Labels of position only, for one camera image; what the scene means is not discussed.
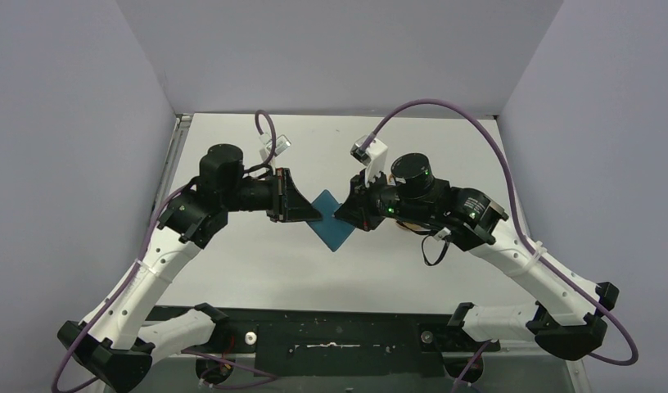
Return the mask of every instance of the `white cable tie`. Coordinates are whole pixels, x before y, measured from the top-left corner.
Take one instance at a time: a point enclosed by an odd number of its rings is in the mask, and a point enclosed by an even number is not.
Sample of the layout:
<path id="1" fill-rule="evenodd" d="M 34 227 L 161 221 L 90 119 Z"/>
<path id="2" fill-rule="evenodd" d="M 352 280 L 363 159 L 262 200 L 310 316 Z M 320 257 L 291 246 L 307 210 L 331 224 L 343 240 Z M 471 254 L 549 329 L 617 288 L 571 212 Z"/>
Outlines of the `white cable tie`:
<path id="1" fill-rule="evenodd" d="M 172 284 L 172 283 L 173 283 L 173 280 L 169 280 L 168 278 L 164 277 L 163 274 L 162 274 L 161 272 L 159 272 L 158 270 L 153 269 L 153 268 L 152 268 L 149 264 L 147 264 L 146 262 L 144 262 L 144 261 L 142 261 L 142 260 L 137 260 L 137 263 L 138 263 L 141 267 L 143 267 L 144 269 L 146 269 L 146 270 L 148 271 L 148 273 L 153 274 L 154 276 L 158 277 L 160 280 L 165 281 L 165 282 L 167 282 L 168 284 Z"/>
<path id="2" fill-rule="evenodd" d="M 531 268 L 534 267 L 534 265 L 539 261 L 539 259 L 543 254 L 546 254 L 546 247 L 543 246 L 542 242 L 536 242 L 534 247 L 534 254 L 531 256 L 529 262 L 527 262 L 524 266 L 522 266 L 519 269 L 515 269 L 511 272 L 505 273 L 505 275 L 510 278 L 515 278 L 524 273 L 527 273 L 528 271 L 531 270 Z"/>

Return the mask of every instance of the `robotic arm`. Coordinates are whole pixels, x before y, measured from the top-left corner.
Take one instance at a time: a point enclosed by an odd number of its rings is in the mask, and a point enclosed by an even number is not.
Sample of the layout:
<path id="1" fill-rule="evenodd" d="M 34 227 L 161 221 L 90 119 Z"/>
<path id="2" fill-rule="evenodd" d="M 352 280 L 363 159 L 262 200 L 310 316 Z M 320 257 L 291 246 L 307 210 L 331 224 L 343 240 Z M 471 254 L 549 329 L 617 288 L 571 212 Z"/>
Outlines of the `robotic arm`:
<path id="1" fill-rule="evenodd" d="M 420 225 L 436 240 L 452 242 L 462 251 L 488 261 L 527 290 L 536 303 L 507 307 L 480 307 L 462 303 L 449 328 L 461 329 L 475 341 L 536 341 L 550 354 L 577 360 L 601 346 L 607 324 L 601 313 L 539 262 L 548 255 L 539 242 L 532 255 L 520 242 L 503 207 L 473 188 L 453 187 L 435 178 L 426 156 L 411 153 L 391 166 L 395 185 L 377 172 L 386 147 L 375 140 L 364 154 L 359 145 L 352 154 L 368 166 L 350 180 L 350 194 L 334 214 L 356 228 L 372 231 L 385 218 Z M 618 289 L 609 282 L 595 284 L 549 260 L 578 286 L 612 309 Z"/>
<path id="2" fill-rule="evenodd" d="M 199 176 L 160 216 L 146 257 L 125 274 L 135 273 L 132 281 L 123 278 L 80 323 L 66 322 L 57 333 L 69 348 L 112 294 L 127 285 L 74 352 L 77 362 L 119 393 L 131 391 L 159 360 L 223 334 L 220 326 L 228 316 L 207 304 L 163 323 L 143 323 L 175 276 L 228 224 L 228 212 L 265 210 L 273 222 L 322 219 L 296 189 L 289 169 L 246 176 L 242 151 L 233 145 L 213 146 L 199 167 Z"/>

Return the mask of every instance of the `gray wall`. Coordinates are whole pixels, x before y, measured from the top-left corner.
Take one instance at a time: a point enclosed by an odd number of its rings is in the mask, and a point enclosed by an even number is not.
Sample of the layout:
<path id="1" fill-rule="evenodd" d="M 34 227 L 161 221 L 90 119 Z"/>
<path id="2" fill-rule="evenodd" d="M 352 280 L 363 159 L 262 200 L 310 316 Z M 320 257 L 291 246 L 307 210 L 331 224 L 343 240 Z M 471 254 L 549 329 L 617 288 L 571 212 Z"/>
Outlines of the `gray wall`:
<path id="1" fill-rule="evenodd" d="M 0 1 L 0 392 L 49 391 L 57 329 L 132 261 L 173 124 L 114 0 Z"/>
<path id="2" fill-rule="evenodd" d="M 497 115 L 562 0 L 117 2 L 177 111 Z"/>
<path id="3" fill-rule="evenodd" d="M 499 127 L 535 237 L 621 289 L 640 362 L 587 361 L 594 391 L 668 392 L 668 1 L 566 0 Z"/>

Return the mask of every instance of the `white round knob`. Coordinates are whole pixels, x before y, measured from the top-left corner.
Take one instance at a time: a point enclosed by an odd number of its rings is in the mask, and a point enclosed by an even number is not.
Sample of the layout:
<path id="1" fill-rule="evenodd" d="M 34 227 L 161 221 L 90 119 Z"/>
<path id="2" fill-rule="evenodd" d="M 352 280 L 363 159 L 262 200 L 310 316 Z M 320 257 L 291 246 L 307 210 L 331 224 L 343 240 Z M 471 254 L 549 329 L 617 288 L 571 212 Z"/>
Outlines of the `white round knob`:
<path id="1" fill-rule="evenodd" d="M 257 333 L 255 332 L 248 332 L 245 335 L 245 344 L 249 346 L 253 346 L 257 342 Z"/>

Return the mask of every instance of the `screw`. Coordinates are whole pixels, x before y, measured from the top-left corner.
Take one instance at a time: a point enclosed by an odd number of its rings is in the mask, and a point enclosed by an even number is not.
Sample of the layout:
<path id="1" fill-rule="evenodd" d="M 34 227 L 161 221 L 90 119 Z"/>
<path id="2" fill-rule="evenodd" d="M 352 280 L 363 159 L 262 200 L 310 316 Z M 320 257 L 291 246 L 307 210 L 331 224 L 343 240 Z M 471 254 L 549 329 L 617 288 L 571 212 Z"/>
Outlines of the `screw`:
<path id="1" fill-rule="evenodd" d="M 421 342 L 423 344 L 430 344 L 433 342 L 433 333 L 428 332 L 427 330 L 421 333 Z"/>

